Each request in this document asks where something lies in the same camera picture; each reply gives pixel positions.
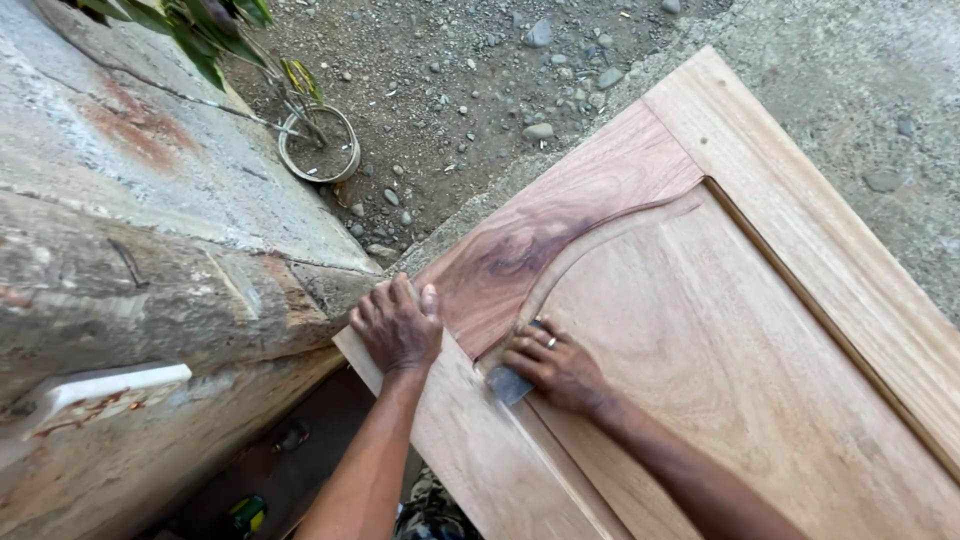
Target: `stone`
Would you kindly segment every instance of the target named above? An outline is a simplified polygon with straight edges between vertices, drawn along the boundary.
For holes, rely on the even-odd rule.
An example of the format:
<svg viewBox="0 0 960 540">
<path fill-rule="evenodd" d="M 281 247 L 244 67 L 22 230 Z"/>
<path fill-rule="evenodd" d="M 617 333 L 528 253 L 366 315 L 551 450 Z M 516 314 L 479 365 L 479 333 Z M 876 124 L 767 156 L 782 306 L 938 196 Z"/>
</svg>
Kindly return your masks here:
<svg viewBox="0 0 960 540">
<path fill-rule="evenodd" d="M 663 0 L 663 2 L 660 3 L 660 8 L 665 12 L 675 15 L 680 12 L 680 0 Z"/>
<path fill-rule="evenodd" d="M 547 123 L 530 126 L 523 130 L 523 138 L 527 140 L 540 140 L 553 136 L 553 126 Z"/>
<path fill-rule="evenodd" d="M 553 40 L 553 29 L 550 27 L 550 21 L 543 18 L 537 21 L 523 36 L 523 43 L 529 47 L 545 47 Z"/>
<path fill-rule="evenodd" d="M 396 258 L 396 250 L 392 250 L 380 244 L 371 244 L 367 246 L 367 253 L 374 257 Z"/>
<path fill-rule="evenodd" d="M 587 103 L 594 109 L 600 109 L 607 103 L 607 94 L 603 92 L 593 92 L 590 94 L 590 99 L 587 100 Z"/>
<path fill-rule="evenodd" d="M 913 118 L 909 114 L 897 117 L 897 133 L 904 136 L 913 136 Z"/>
<path fill-rule="evenodd" d="M 896 191 L 906 182 L 906 177 L 893 170 L 880 170 L 873 174 L 863 176 L 867 187 L 878 193 L 890 193 Z"/>
<path fill-rule="evenodd" d="M 400 206 L 400 198 L 396 196 L 396 193 L 392 189 L 383 190 L 383 198 L 387 200 L 388 203 L 394 205 L 395 207 Z"/>
<path fill-rule="evenodd" d="M 620 79 L 623 79 L 623 73 L 615 67 L 609 68 L 607 71 L 604 71 L 600 74 L 600 77 L 597 78 L 597 87 L 601 90 L 605 90 L 615 84 L 617 84 Z"/>
</svg>

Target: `gravel ground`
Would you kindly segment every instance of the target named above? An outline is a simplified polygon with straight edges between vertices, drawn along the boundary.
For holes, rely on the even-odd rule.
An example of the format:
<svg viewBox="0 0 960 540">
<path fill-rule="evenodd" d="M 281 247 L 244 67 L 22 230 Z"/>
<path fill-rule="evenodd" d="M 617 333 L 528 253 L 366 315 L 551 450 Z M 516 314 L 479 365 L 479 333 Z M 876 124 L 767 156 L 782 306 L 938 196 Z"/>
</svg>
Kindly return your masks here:
<svg viewBox="0 0 960 540">
<path fill-rule="evenodd" d="M 579 144 L 662 34 L 730 2 L 673 13 L 675 0 L 274 0 L 276 25 L 256 38 L 307 65 L 357 131 L 363 160 L 346 206 L 320 192 L 386 267 L 515 160 Z M 257 73 L 240 62 L 227 72 L 257 112 L 280 118 Z"/>
</svg>

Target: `wooden door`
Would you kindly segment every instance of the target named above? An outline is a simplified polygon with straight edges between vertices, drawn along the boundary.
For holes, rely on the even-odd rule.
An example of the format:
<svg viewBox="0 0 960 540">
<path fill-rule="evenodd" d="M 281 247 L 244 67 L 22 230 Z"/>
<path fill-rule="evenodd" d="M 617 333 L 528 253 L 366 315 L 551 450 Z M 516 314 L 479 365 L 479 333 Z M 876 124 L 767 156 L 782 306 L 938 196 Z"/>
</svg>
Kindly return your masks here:
<svg viewBox="0 0 960 540">
<path fill-rule="evenodd" d="M 811 538 L 960 531 L 960 334 L 712 51 L 417 281 L 448 335 L 414 444 L 487 538 L 696 537 L 582 418 L 484 386 L 537 313 Z"/>
</svg>

